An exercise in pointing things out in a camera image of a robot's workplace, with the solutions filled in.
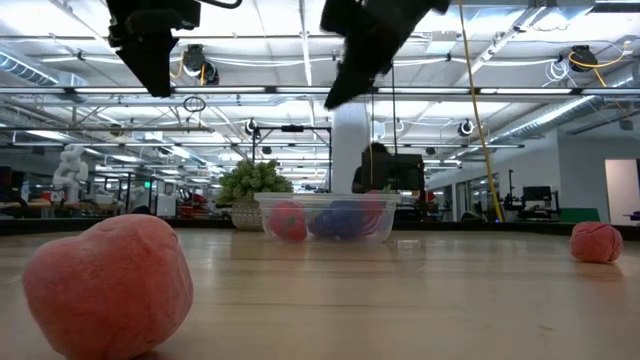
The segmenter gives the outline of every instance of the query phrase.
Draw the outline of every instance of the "person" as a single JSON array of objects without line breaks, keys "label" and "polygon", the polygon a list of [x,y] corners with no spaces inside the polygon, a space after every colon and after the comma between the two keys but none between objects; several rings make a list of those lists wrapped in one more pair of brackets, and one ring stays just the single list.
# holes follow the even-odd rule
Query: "person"
[{"label": "person", "polygon": [[[373,151],[374,154],[388,154],[387,148],[379,142],[371,143],[371,146],[367,146],[364,152],[369,154],[369,151]],[[364,187],[362,186],[362,166],[356,169],[356,173],[353,175],[353,183],[351,185],[351,192],[354,194],[363,194]]]}]

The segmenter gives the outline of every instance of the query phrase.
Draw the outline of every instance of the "white robot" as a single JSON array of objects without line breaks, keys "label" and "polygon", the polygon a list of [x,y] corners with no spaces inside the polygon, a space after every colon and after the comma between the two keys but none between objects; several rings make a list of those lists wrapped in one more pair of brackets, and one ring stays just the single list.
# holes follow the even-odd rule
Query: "white robot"
[{"label": "white robot", "polygon": [[89,178],[89,167],[81,159],[83,153],[84,148],[82,146],[65,146],[64,151],[60,154],[60,165],[53,174],[53,189],[57,194],[52,194],[51,201],[62,200],[59,194],[66,190],[67,203],[74,204],[78,202],[80,181],[87,181]]}]

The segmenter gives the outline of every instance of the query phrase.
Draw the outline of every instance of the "white pillar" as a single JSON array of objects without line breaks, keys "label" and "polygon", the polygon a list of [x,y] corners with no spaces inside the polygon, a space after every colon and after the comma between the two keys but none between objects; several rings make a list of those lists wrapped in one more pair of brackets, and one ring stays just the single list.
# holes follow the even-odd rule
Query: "white pillar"
[{"label": "white pillar", "polygon": [[362,103],[345,104],[333,115],[333,173],[334,193],[350,194],[353,175],[361,166],[362,151],[369,144],[369,118]]}]

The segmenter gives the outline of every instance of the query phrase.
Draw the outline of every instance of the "potted plant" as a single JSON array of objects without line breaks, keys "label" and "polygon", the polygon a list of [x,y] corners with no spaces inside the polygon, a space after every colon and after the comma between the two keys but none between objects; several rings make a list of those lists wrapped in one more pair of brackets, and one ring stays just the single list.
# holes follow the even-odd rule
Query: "potted plant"
[{"label": "potted plant", "polygon": [[261,231],[262,213],[253,194],[258,192],[293,192],[291,181],[276,172],[277,162],[254,164],[238,162],[236,168],[220,178],[222,191],[218,203],[233,204],[231,220],[239,230]]}]

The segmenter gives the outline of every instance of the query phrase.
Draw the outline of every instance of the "ceiling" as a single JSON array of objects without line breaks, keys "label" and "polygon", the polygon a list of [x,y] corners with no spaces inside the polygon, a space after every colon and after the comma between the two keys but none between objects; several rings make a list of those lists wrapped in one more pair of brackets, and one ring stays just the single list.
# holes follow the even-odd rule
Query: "ceiling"
[{"label": "ceiling", "polygon": [[[61,3],[58,0],[3,0],[0,5],[1,46],[43,73],[73,73],[86,80],[87,86],[140,86],[136,77],[119,62],[108,43],[100,38],[108,36],[110,19],[104,0],[67,1],[66,5],[72,15],[63,12],[60,6],[54,4],[56,2]],[[180,37],[180,42],[172,53],[172,71],[179,71],[179,59],[188,44],[203,44],[208,59],[219,70],[221,86],[329,86],[336,76],[334,56],[339,57],[342,40],[319,29],[323,3],[322,0],[245,0],[236,10],[224,10],[203,4],[201,26],[193,31],[178,31],[175,34]],[[492,44],[501,42],[500,39],[505,33],[508,36],[508,41],[502,41],[504,44],[501,44],[494,54],[485,57],[486,61],[478,66],[474,73],[477,87],[570,87],[573,86],[570,81],[580,87],[596,86],[597,78],[592,71],[567,71],[566,74],[562,74],[560,81],[551,81],[553,77],[550,77],[550,67],[553,60],[561,54],[566,57],[573,45],[589,45],[600,63],[614,61],[621,55],[621,51],[627,52],[614,65],[601,69],[605,80],[612,73],[629,65],[639,55],[640,40],[636,34],[640,33],[640,22],[637,21],[637,13],[587,13],[589,8],[565,8],[563,11],[554,10],[535,25],[526,28],[524,32],[510,34],[514,22],[525,12],[526,6],[513,5],[518,1],[494,0],[488,5],[487,2],[477,1],[465,3],[468,3],[464,9],[471,59],[483,54]],[[376,84],[397,87],[468,86],[468,81],[463,77],[467,68],[463,61],[465,51],[457,11],[457,7],[452,6],[443,16],[429,13],[399,51],[395,59],[394,83],[389,74],[377,79]],[[305,71],[305,47],[301,37],[303,27],[308,34],[309,72]],[[447,53],[453,61],[446,61]],[[85,60],[79,60],[79,54]],[[198,80],[182,72],[180,77],[174,79],[174,83],[176,86],[195,86],[198,85]],[[33,86],[3,71],[0,71],[0,84]],[[57,104],[54,97],[9,97],[22,104],[38,107],[40,111],[49,113],[59,120],[69,122],[72,119],[72,107],[68,103]],[[186,126],[186,120],[190,115],[179,105],[176,105],[175,113],[166,105],[113,106],[119,99],[137,101],[149,99],[148,96],[131,95],[117,98],[92,95],[87,96],[87,99],[87,104],[98,104],[100,101],[112,104],[108,107],[73,105],[77,109],[75,119],[82,119],[82,126],[99,127],[121,123],[128,127],[175,128]],[[273,100],[274,96],[271,95],[246,95],[242,97],[243,106],[238,106],[236,96],[208,97],[208,107],[202,113],[193,115],[189,124],[196,126],[200,122],[212,129],[212,132],[165,131],[163,139],[177,143],[248,141],[243,135],[243,128],[251,118],[261,126],[331,126],[332,113],[323,109],[321,98],[310,95],[279,98],[277,102]],[[386,137],[382,141],[392,141],[393,102],[386,98],[374,98],[373,101],[366,99],[363,102],[363,112],[367,112],[367,117],[373,114],[376,121],[385,123]],[[545,104],[544,100],[482,101],[478,104],[478,110],[485,129],[492,132],[499,131],[510,122]],[[457,127],[461,122],[474,117],[473,106],[468,99],[426,101],[419,96],[403,98],[395,103],[395,113],[400,120],[396,125],[399,127],[401,142],[469,141],[461,139],[457,133]],[[109,133],[73,135],[76,138],[95,135],[92,141],[100,142],[133,141],[130,134],[121,137],[114,137]],[[22,136],[28,140],[47,140],[30,135]],[[275,132],[269,137],[269,141],[316,141],[319,147],[306,150],[274,149],[274,153],[264,156],[265,158],[328,156],[326,147],[321,147],[322,143],[311,132]],[[109,149],[96,150],[110,153]],[[188,150],[216,164],[232,164],[242,158],[241,154],[231,149],[194,147]],[[138,152],[151,163],[154,160],[156,163],[166,162],[164,158],[156,158],[152,149]],[[444,158],[445,155],[446,153],[443,153],[438,156]],[[319,180],[322,174],[318,175],[317,179],[315,173],[313,176],[312,179]]]}]

